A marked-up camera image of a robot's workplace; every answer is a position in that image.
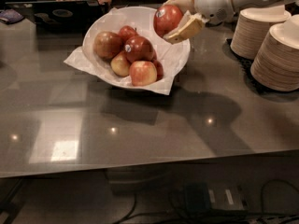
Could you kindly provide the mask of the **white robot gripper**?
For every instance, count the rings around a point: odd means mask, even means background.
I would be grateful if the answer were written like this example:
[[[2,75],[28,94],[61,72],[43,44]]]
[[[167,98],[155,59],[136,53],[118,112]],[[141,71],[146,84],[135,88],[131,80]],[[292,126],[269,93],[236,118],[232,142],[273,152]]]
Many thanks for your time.
[[[207,22],[217,25],[235,14],[233,0],[167,0],[164,4],[176,6],[184,13],[178,27],[163,36],[171,44],[199,34]]]

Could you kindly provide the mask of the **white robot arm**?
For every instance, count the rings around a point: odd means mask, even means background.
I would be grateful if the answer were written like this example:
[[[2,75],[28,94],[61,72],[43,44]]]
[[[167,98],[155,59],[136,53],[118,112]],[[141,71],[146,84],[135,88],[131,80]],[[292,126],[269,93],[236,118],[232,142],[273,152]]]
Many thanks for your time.
[[[200,33],[206,23],[218,25],[223,21],[230,21],[242,8],[275,7],[294,1],[296,0],[167,0],[165,4],[178,7],[183,18],[178,28],[168,32],[163,39],[176,44]]]

